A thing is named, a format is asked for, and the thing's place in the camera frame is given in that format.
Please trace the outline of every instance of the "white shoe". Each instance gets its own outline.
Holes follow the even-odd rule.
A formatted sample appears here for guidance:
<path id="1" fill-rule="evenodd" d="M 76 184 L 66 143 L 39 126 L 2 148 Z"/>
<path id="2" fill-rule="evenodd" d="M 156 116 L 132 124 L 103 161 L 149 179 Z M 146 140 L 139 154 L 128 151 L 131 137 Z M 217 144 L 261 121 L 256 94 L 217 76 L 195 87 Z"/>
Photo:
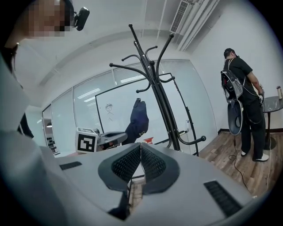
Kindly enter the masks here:
<path id="1" fill-rule="evenodd" d="M 269 156 L 267 154 L 262 154 L 261 158 L 257 158 L 253 160 L 254 162 L 266 162 L 269 159 Z"/>
<path id="2" fill-rule="evenodd" d="M 245 153 L 245 152 L 242 151 L 241 156 L 244 157 L 244 156 L 246 156 L 246 155 L 247 155 L 247 153 Z"/>

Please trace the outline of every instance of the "round table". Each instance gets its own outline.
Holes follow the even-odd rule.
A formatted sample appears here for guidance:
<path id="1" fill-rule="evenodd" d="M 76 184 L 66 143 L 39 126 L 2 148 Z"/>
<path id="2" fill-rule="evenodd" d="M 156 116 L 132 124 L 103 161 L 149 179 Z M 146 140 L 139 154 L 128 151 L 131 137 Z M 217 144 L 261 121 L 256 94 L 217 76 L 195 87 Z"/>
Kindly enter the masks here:
<path id="1" fill-rule="evenodd" d="M 270 113 L 283 109 L 283 99 L 278 96 L 267 97 L 264 99 L 263 112 L 268 114 L 268 128 L 265 136 L 265 150 L 271 150 L 276 147 L 276 141 L 270 136 Z"/>

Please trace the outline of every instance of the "bottle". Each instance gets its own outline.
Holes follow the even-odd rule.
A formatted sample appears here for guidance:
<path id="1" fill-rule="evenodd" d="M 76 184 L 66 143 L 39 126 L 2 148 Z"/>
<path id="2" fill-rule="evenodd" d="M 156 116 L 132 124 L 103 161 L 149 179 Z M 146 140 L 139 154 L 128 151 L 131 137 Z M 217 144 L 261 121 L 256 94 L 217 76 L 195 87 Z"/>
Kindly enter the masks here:
<path id="1" fill-rule="evenodd" d="M 282 97 L 283 97 L 281 86 L 277 86 L 276 89 L 277 89 L 277 92 L 278 92 L 279 100 L 281 100 Z"/>

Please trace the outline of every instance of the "red object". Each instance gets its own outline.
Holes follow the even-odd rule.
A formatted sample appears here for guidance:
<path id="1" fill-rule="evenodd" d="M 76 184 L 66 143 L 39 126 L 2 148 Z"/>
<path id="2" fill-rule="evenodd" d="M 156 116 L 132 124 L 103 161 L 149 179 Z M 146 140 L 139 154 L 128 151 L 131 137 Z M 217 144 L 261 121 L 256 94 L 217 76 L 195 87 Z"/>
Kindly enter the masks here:
<path id="1" fill-rule="evenodd" d="M 153 144 L 152 140 L 153 140 L 153 137 L 144 139 L 145 142 Z"/>

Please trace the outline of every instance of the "black pants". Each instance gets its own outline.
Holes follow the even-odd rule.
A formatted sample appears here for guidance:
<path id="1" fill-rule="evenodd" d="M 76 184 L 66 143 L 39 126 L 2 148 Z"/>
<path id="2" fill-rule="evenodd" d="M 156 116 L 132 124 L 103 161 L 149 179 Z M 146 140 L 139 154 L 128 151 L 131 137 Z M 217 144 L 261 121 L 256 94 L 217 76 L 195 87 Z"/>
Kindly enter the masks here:
<path id="1" fill-rule="evenodd" d="M 244 106 L 242 125 L 242 151 L 251 149 L 251 132 L 254 141 L 253 159 L 262 157 L 265 145 L 265 118 L 259 100 Z"/>

